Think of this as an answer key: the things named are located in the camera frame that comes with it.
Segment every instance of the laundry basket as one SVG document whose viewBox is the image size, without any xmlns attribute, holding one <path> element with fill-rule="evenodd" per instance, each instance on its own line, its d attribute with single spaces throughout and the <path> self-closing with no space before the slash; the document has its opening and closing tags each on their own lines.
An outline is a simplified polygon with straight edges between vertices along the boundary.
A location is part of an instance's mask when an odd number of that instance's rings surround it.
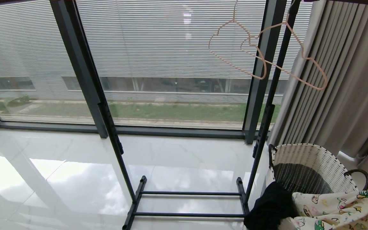
<svg viewBox="0 0 368 230">
<path fill-rule="evenodd" d="M 361 169 L 347 171 L 342 163 L 329 151 L 315 144 L 269 145 L 270 170 L 266 185 L 276 181 L 289 192 L 327 194 L 358 191 L 351 174 Z"/>
</svg>

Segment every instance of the clothes hanger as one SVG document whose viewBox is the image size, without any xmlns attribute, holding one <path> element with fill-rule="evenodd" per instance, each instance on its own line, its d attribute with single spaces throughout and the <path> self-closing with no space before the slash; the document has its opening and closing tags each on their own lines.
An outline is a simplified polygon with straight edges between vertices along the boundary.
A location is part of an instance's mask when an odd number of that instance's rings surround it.
<svg viewBox="0 0 368 230">
<path fill-rule="evenodd" d="M 304 57 L 304 55 L 303 55 L 303 53 L 304 53 L 303 44 L 302 44 L 301 40 L 298 38 L 298 36 L 296 35 L 296 33 L 293 31 L 292 27 L 291 27 L 291 26 L 289 25 L 289 23 L 288 23 L 290 8 L 293 6 L 293 4 L 295 4 L 295 2 L 296 2 L 296 1 L 300 1 L 300 0 L 293 0 L 293 2 L 292 2 L 292 4 L 291 4 L 291 6 L 289 7 L 289 10 L 288 10 L 288 12 L 287 12 L 287 14 L 286 14 L 286 19 L 285 19 L 285 21 L 284 21 L 284 22 L 281 22 L 281 23 L 276 24 L 276 25 L 273 25 L 273 26 L 269 26 L 268 28 L 266 28 L 266 29 L 262 30 L 261 32 L 259 32 L 258 36 L 256 36 L 256 37 L 255 37 L 255 36 L 253 36 L 253 38 L 258 39 L 258 38 L 261 36 L 261 34 L 262 34 L 263 32 L 265 32 L 265 31 L 267 31 L 267 30 L 269 30 L 269 29 L 272 29 L 272 28 L 278 27 L 278 26 L 286 25 L 286 27 L 290 30 L 291 34 L 295 37 L 295 39 L 298 41 L 299 45 L 301 46 L 301 56 L 302 56 L 302 58 L 303 58 L 303 59 L 305 59 L 305 60 L 310 60 L 311 62 L 313 62 L 313 64 L 316 66 L 316 68 L 317 68 L 317 69 L 320 71 L 320 73 L 322 74 L 322 77 L 323 77 L 323 87 L 322 87 L 322 88 L 319 88 L 319 87 L 316 87 L 316 86 L 314 86 L 314 85 L 311 85 L 310 83 L 308 83 L 308 82 L 306 82 L 306 81 L 304 81 L 304 80 L 300 79 L 300 78 L 299 78 L 298 76 L 296 76 L 295 74 L 292 74 L 290 71 L 285 70 L 284 68 L 282 68 L 282 67 L 278 66 L 277 64 L 274 64 L 274 63 L 272 63 L 272 62 L 270 62 L 270 61 L 266 61 L 265 59 L 263 59 L 263 58 L 261 58 L 261 57 L 257 57 L 257 56 L 255 56 L 255 57 L 256 57 L 256 58 L 258 58 L 258 59 L 260 59 L 260 60 L 262 60 L 262 61 L 264 61 L 264 62 L 266 62 L 266 63 L 269 63 L 269 64 L 271 64 L 271 65 L 273 65 L 273 66 L 277 67 L 277 68 L 278 68 L 278 69 L 280 69 L 281 71 L 283 71 L 283 72 L 285 72 L 285 73 L 289 74 L 290 76 L 294 77 L 295 79 L 297 79 L 298 81 L 302 82 L 303 84 L 305 84 L 305 85 L 307 85 L 307 86 L 309 86 L 309 87 L 312 87 L 312 88 L 314 88 L 314 89 L 316 89 L 316 90 L 323 90 L 323 89 L 325 89 L 325 88 L 326 88 L 327 83 L 328 83 L 326 73 L 323 71 L 323 69 L 320 67 L 320 65 L 315 61 L 315 59 L 313 59 L 313 58 L 311 58 L 311 57 L 307 57 L 307 58 L 306 58 L 306 57 Z M 242 50 L 242 51 L 244 51 L 244 52 L 245 52 L 245 53 L 247 53 L 247 54 L 251 54 L 250 52 L 248 52 L 248 51 L 246 51 L 246 50 L 244 50 L 244 49 L 242 48 L 243 44 L 244 44 L 244 43 L 245 43 L 245 41 L 247 41 L 248 39 L 250 40 L 251 38 L 249 38 L 249 37 L 248 37 L 248 38 L 246 38 L 244 41 L 242 41 L 242 43 L 241 43 L 241 50 Z"/>
<path fill-rule="evenodd" d="M 238 3 L 238 0 L 236 0 L 236 1 L 235 1 L 234 11 L 233 11 L 233 14 L 232 14 L 232 19 L 231 19 L 231 20 L 229 20 L 228 22 L 225 22 L 223 25 L 221 25 L 221 26 L 218 28 L 217 32 L 216 32 L 215 34 L 213 34 L 213 35 L 210 37 L 210 39 L 209 39 L 209 41 L 208 41 L 208 50 L 209 50 L 212 54 L 214 54 L 216 57 L 218 57 L 221 61 L 224 61 L 225 63 L 229 64 L 230 66 L 234 67 L 235 69 L 237 69 L 237 70 L 239 70 L 239 71 L 242 71 L 242 72 L 244 72 L 244 73 L 246 73 L 246 74 L 248 74 L 248 75 L 250 75 L 250 76 L 252 76 L 252 77 L 254 77 L 254 78 L 257 78 L 257 79 L 259 79 L 259 80 L 262 80 L 262 79 L 264 79 L 264 78 L 266 77 L 266 74 L 267 74 L 267 67 L 266 67 L 266 65 L 264 65 L 264 74 L 263 74 L 263 77 L 259 77 L 259 76 L 256 76 L 256 75 L 254 75 L 254 74 L 252 74 L 252 73 L 250 73 L 250 72 L 248 72 L 248 71 L 246 71 L 246 70 L 243 70 L 243 69 L 241 69 L 241 68 L 237 67 L 236 65 L 232 64 L 231 62 L 229 62 L 229 61 L 225 60 L 224 58 L 222 58 L 221 56 L 219 56 L 218 54 L 216 54 L 214 51 L 212 51 L 212 50 L 211 50 L 211 48 L 210 48 L 210 45 L 211 45 L 211 41 L 212 41 L 212 39 L 213 39 L 214 37 L 216 37 L 216 36 L 218 36 L 218 35 L 219 35 L 219 31 L 220 31 L 224 26 L 226 26 L 226 25 L 228 25 L 228 24 L 230 24 L 230 23 L 235 23 L 235 24 L 237 24 L 239 27 L 241 27 L 241 28 L 242 28 L 242 29 L 243 29 L 243 30 L 248 34 L 247 39 L 245 39 L 242 43 L 244 43 L 245 41 L 247 41 L 247 40 L 248 40 L 248 45 L 249 45 L 249 46 L 252 46 L 252 47 L 255 47 L 255 48 L 257 49 L 257 52 L 258 52 L 258 54 L 260 55 L 260 57 L 258 57 L 258 56 L 257 56 L 257 55 L 255 55 L 255 54 L 252 54 L 252 53 L 250 53 L 250 52 L 246 52 L 246 53 L 247 53 L 247 54 L 250 54 L 251 56 L 256 57 L 256 58 L 258 58 L 258 59 L 260 59 L 260 60 L 265 60 L 265 59 L 264 59 L 264 56 L 262 55 L 262 52 L 261 52 L 261 51 L 260 51 L 260 49 L 258 48 L 258 45 L 256 45 L 256 44 L 252 44 L 252 43 L 251 43 L 251 38 L 254 38 L 254 36 L 251 36 L 251 34 L 250 34 L 250 32 L 247 30 L 247 28 L 245 28 L 241 23 L 239 23 L 239 22 L 235 19 L 235 10 L 236 10 L 237 3 Z"/>
</svg>

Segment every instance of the green lawn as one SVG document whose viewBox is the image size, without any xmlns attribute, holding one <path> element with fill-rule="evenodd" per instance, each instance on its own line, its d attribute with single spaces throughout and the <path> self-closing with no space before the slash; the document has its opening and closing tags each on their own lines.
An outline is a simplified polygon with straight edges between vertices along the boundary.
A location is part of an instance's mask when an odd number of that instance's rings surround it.
<svg viewBox="0 0 368 230">
<path fill-rule="evenodd" d="M 280 105 L 276 105 L 272 121 L 279 113 Z M 181 119 L 204 121 L 244 121 L 246 105 L 214 106 L 206 104 L 110 104 L 111 115 L 114 118 L 142 118 L 142 119 Z M 0 111 L 3 113 L 17 113 L 15 108 L 6 107 L 0 102 Z M 45 103 L 25 113 L 28 115 L 45 116 L 78 116 L 90 117 L 88 106 L 85 103 Z"/>
</svg>

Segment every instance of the black metal clothes rack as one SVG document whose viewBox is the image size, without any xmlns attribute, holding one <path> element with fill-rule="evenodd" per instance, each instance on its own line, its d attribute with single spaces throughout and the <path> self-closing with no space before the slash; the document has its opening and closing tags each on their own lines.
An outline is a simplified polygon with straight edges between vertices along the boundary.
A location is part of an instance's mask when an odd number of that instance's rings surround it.
<svg viewBox="0 0 368 230">
<path fill-rule="evenodd" d="M 295 23 L 296 14 L 298 12 L 300 0 L 298 0 L 290 9 L 289 12 L 289 19 L 288 23 L 291 27 L 293 27 L 293 24 Z M 285 60 L 286 50 L 289 45 L 291 32 L 286 29 L 282 45 L 279 52 L 279 57 L 277 61 L 277 65 L 282 67 L 283 61 Z M 251 176 L 249 177 L 249 182 L 247 186 L 247 191 L 244 191 L 243 182 L 240 177 L 237 178 L 236 184 L 238 187 L 238 192 L 166 192 L 166 191 L 146 191 L 144 190 L 147 178 L 146 176 L 142 176 L 140 179 L 139 186 L 134 192 L 132 184 L 130 182 L 126 166 L 123 161 L 122 154 L 124 153 L 121 142 L 119 140 L 119 137 L 117 135 L 116 127 L 114 125 L 104 92 L 102 90 L 100 81 L 97 78 L 94 80 L 94 85 L 97 90 L 100 103 L 98 103 L 98 107 L 101 112 L 102 119 L 105 124 L 105 128 L 109 134 L 109 139 L 111 140 L 111 145 L 113 146 L 117 161 L 119 163 L 121 172 L 123 174 L 124 180 L 126 182 L 129 195 L 132 199 L 132 205 L 130 207 L 129 212 L 127 213 L 126 221 L 122 227 L 122 230 L 130 230 L 134 221 L 135 217 L 138 216 L 145 216 L 145 217 L 212 217 L 212 218 L 244 218 L 249 213 L 249 207 L 248 207 L 248 199 L 252 191 L 252 185 L 255 179 L 255 176 L 257 174 L 257 168 L 260 161 L 260 157 L 262 155 L 262 151 L 265 145 L 266 137 L 268 134 L 270 122 L 272 119 L 273 111 L 275 106 L 272 104 L 273 97 L 275 95 L 275 90 L 278 84 L 280 76 L 280 70 L 278 68 L 275 69 L 272 84 L 270 87 L 268 99 L 266 102 L 264 114 L 263 114 L 263 120 L 261 122 L 259 133 L 257 137 L 257 141 L 254 146 L 253 151 L 253 157 L 254 157 L 254 163 L 251 170 Z M 241 201 L 241 207 L 243 214 L 212 214 L 212 213 L 169 213 L 169 212 L 138 212 L 137 208 L 139 207 L 140 200 L 142 199 L 143 195 L 195 195 L 195 196 L 239 196 L 239 199 Z"/>
</svg>

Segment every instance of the black cloth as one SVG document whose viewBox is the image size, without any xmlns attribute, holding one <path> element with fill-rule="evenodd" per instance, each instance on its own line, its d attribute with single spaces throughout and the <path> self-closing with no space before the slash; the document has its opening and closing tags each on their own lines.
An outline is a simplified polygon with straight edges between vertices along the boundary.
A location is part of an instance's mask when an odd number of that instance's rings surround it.
<svg viewBox="0 0 368 230">
<path fill-rule="evenodd" d="M 319 0 L 303 0 L 304 2 L 315 2 Z M 328 1 L 338 1 L 338 2 L 346 2 L 346 3 L 359 3 L 368 5 L 368 0 L 328 0 Z"/>
<path fill-rule="evenodd" d="M 297 217 L 292 193 L 278 182 L 272 182 L 254 208 L 244 218 L 244 225 L 251 230 L 277 230 L 280 221 L 287 217 Z"/>
</svg>

